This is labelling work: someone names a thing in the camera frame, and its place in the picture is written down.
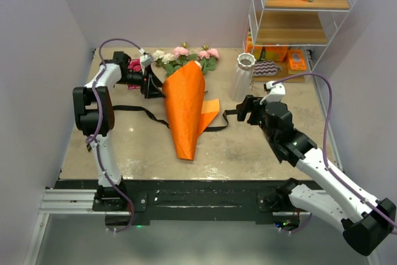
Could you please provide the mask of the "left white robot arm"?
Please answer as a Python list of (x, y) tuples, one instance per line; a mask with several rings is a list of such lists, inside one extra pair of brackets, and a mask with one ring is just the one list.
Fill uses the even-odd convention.
[(94, 154), (98, 170), (96, 202), (107, 203), (114, 210), (132, 207), (132, 201), (122, 174), (117, 166), (112, 145), (115, 113), (109, 89), (117, 84), (136, 85), (146, 99), (162, 98), (162, 82), (151, 69), (153, 57), (140, 50), (140, 71), (129, 68), (131, 57), (124, 52), (114, 52), (112, 59), (104, 60), (96, 75), (83, 87), (73, 89), (74, 118), (77, 129), (86, 137)]

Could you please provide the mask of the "orange paper flower wrap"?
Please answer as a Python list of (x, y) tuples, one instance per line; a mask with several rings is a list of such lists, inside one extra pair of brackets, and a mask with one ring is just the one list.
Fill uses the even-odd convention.
[(204, 99), (205, 78), (196, 61), (188, 62), (170, 75), (162, 91), (176, 155), (192, 161), (199, 136), (220, 113), (220, 100)]

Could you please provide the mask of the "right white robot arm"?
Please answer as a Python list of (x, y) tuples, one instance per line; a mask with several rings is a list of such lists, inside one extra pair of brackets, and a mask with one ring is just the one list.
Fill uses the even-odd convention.
[(371, 255), (393, 233), (396, 205), (368, 193), (333, 165), (310, 137), (294, 127), (286, 104), (248, 95), (236, 109), (238, 121), (261, 128), (279, 162), (288, 162), (325, 191), (325, 195), (317, 195), (298, 182), (277, 194), (280, 209), (297, 207), (321, 218), (363, 256)]

